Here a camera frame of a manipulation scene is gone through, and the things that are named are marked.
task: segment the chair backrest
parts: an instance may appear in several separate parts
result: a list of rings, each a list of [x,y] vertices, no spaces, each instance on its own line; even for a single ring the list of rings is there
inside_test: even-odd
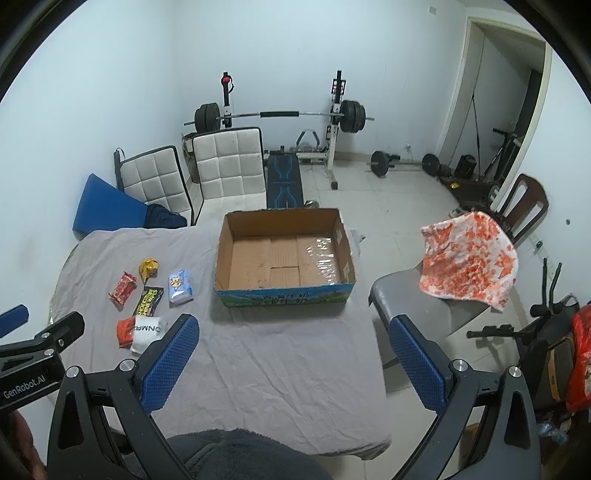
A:
[[[121,159],[119,151],[114,156],[120,190],[148,205],[159,203],[171,212],[183,215],[189,225],[194,224],[193,204],[174,145],[127,159]]]
[[[515,206],[509,210],[509,206],[512,204],[517,189],[520,185],[525,186],[525,193],[517,201]],[[521,222],[526,220],[528,215],[530,215],[534,208],[536,208],[538,205],[540,205],[540,211],[535,214],[535,216],[527,223],[527,225],[521,228],[518,232],[515,232],[515,228],[518,227]],[[500,213],[506,219],[507,223],[511,227],[514,243],[516,244],[530,231],[536,222],[542,218],[542,215],[545,214],[547,210],[548,197],[546,196],[546,192],[544,191],[544,188],[540,182],[528,175],[521,173],[517,177],[517,180],[509,192],[509,196],[498,213]]]
[[[203,200],[267,191],[261,129],[229,128],[197,135],[193,151]]]

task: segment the fitness equipment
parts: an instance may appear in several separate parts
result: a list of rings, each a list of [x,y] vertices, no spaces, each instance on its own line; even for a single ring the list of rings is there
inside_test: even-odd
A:
[[[436,155],[428,153],[423,157],[421,162],[423,170],[432,177],[451,177],[452,170],[448,165],[439,163],[439,159]]]
[[[365,115],[365,107],[354,100],[343,100],[340,107],[340,113],[321,113],[321,112],[298,112],[290,111],[269,111],[257,113],[238,113],[236,115],[220,115],[220,109],[216,103],[204,103],[195,110],[195,119],[193,122],[187,122],[185,125],[195,125],[197,133],[204,134],[220,130],[220,120],[227,121],[232,118],[246,118],[257,116],[260,118],[289,117],[289,116],[329,116],[338,119],[340,129],[345,133],[356,134],[365,127],[366,121],[374,121],[375,118]]]
[[[555,408],[566,397],[574,367],[572,318],[579,311],[579,302],[572,294],[554,303],[554,289],[562,264],[558,264],[552,280],[549,298],[546,297],[548,259],[544,259],[542,273],[542,303],[532,305],[530,315],[537,317],[519,332],[513,325],[486,326],[478,332],[467,332],[468,338],[513,338],[519,352],[519,366],[536,412],[545,413]]]
[[[432,177],[447,177],[451,176],[452,170],[447,165],[441,165],[436,155],[428,153],[423,157],[421,163],[414,161],[400,160],[400,155],[391,155],[383,151],[375,151],[371,156],[369,162],[371,170],[378,176],[383,177],[391,168],[396,168],[398,165],[405,165],[411,167],[421,167],[427,174]]]
[[[219,107],[216,103],[204,103],[195,111],[193,122],[187,122],[186,125],[195,125],[195,130],[199,134],[217,131],[223,124],[225,128],[232,126],[232,119],[234,118],[277,118],[277,117],[299,117],[304,115],[326,116],[330,118],[330,122],[326,128],[327,147],[317,148],[311,152],[298,152],[298,159],[304,163],[313,160],[320,160],[325,165],[326,173],[330,181],[330,187],[333,190],[338,189],[339,184],[333,174],[333,162],[335,160],[335,146],[336,138],[341,129],[345,133],[357,133],[363,130],[366,121],[374,121],[375,118],[368,117],[365,112],[365,107],[354,100],[342,100],[345,94],[346,80],[342,79],[341,70],[337,71],[336,78],[333,79],[332,85],[332,101],[330,112],[299,112],[299,111],[268,111],[255,113],[239,113],[234,115],[232,113],[230,104],[230,93],[234,90],[234,83],[232,77],[228,72],[224,72],[222,76],[223,88],[223,115],[220,114]]]
[[[453,176],[457,179],[469,180],[474,175],[475,168],[476,159],[472,155],[462,155]]]

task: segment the blue cushion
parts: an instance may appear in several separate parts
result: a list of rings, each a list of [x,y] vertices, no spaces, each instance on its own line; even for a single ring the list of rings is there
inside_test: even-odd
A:
[[[86,180],[72,230],[88,235],[95,230],[141,228],[147,210],[147,205],[92,173]]]

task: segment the open cardboard box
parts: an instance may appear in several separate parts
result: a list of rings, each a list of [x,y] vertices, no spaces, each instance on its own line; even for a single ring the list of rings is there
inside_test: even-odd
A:
[[[257,210],[224,217],[215,291],[227,307],[347,301],[355,281],[337,209]]]

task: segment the yellow snack wrapper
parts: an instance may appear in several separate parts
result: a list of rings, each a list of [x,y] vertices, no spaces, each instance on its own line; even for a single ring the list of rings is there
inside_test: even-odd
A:
[[[158,271],[158,262],[153,258],[146,258],[142,263],[139,264],[139,276],[142,281],[146,283],[150,277],[153,277]]]

